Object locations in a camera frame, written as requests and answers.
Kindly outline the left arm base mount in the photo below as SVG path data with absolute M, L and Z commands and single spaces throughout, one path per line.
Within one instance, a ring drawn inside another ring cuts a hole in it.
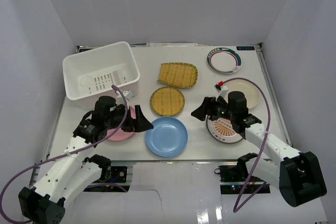
M 85 192 L 98 193 L 126 193 L 129 190 L 128 168 L 126 166 L 112 166 L 105 175 L 92 185 L 84 189 Z

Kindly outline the blue plastic plate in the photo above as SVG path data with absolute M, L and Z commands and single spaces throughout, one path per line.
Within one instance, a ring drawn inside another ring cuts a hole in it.
M 178 119 L 164 116 L 152 122 L 145 134 L 148 149 L 159 157 L 171 158 L 184 151 L 188 143 L 186 126 Z

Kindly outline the pink plastic plate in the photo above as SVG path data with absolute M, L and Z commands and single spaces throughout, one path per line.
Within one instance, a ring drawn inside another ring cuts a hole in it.
M 134 107 L 130 107 L 130 111 L 131 111 L 131 117 L 135 119 Z M 124 112 L 121 112 L 121 113 L 118 112 L 115 115 L 116 115 L 115 119 L 122 119 L 124 116 Z M 114 141 L 114 142 L 123 141 L 123 140 L 130 138 L 133 134 L 134 132 L 125 132 L 122 129 L 118 129 L 111 137 L 108 138 L 108 140 Z

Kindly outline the white plate orange sunburst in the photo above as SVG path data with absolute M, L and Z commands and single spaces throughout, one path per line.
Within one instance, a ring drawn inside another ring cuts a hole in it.
M 216 140 L 225 144 L 235 144 L 243 140 L 243 138 L 233 130 L 229 120 L 219 118 L 215 121 L 206 118 L 206 128 L 208 133 Z

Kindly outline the blue label sticker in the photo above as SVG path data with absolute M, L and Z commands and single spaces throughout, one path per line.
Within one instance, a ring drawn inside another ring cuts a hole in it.
M 253 51 L 255 50 L 255 47 L 254 46 L 237 46 L 236 49 L 240 51 Z

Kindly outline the cream plain plate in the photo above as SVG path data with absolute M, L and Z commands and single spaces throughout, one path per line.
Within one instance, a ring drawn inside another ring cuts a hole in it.
M 250 82 L 245 80 L 232 80 L 225 84 L 228 92 L 224 99 L 228 102 L 228 94 L 232 91 L 240 91 L 245 95 L 247 100 L 247 107 L 254 108 L 259 102 L 259 90 Z

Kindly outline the round woven bamboo tray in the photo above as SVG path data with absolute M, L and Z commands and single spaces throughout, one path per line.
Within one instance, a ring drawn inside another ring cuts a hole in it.
M 161 87 L 150 97 L 150 107 L 159 116 L 178 115 L 185 106 L 183 93 L 174 87 Z

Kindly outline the white plate with teal rim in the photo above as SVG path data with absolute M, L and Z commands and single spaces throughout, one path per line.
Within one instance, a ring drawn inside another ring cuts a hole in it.
M 220 74 L 233 74 L 242 66 L 240 55 L 229 48 L 217 47 L 207 55 L 207 64 L 211 69 Z

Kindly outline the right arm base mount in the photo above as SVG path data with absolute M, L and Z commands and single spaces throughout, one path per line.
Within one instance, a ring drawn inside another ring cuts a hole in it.
M 220 193 L 222 195 L 238 195 L 243 187 L 245 179 L 242 178 L 235 165 L 221 165 L 214 170 L 214 174 L 220 177 Z M 251 177 L 243 194 L 254 193 L 263 180 Z

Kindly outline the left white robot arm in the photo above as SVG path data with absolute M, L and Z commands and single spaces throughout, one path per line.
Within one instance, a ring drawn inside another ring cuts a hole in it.
M 18 195 L 23 216 L 35 223 L 60 223 L 66 207 L 91 183 L 104 182 L 111 175 L 111 160 L 93 154 L 98 142 L 116 133 L 145 132 L 153 125 L 135 105 L 135 118 L 127 104 L 102 96 L 94 110 L 86 113 L 73 132 L 65 155 L 31 188 L 24 187 Z

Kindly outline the scoop-shaped woven bamboo tray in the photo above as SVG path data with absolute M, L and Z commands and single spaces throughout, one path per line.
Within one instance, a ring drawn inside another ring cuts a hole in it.
M 198 78 L 197 68 L 190 63 L 162 63 L 158 82 L 176 88 L 188 89 L 195 86 Z

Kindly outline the white plastic bin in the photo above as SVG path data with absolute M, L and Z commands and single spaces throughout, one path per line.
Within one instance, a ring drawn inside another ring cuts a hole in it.
M 103 95 L 116 97 L 112 89 L 139 93 L 140 71 L 127 42 L 67 56 L 62 62 L 66 96 L 84 110 L 92 110 Z

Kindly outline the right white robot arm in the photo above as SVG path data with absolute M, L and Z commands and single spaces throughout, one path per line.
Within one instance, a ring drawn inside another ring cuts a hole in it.
M 283 199 L 297 207 L 327 193 L 318 158 L 312 152 L 301 152 L 269 133 L 261 120 L 249 113 L 245 95 L 240 91 L 228 99 L 205 97 L 191 115 L 200 121 L 227 119 L 233 130 L 259 148 L 237 160 L 233 173 L 249 182 L 258 177 L 265 184 L 279 189 Z

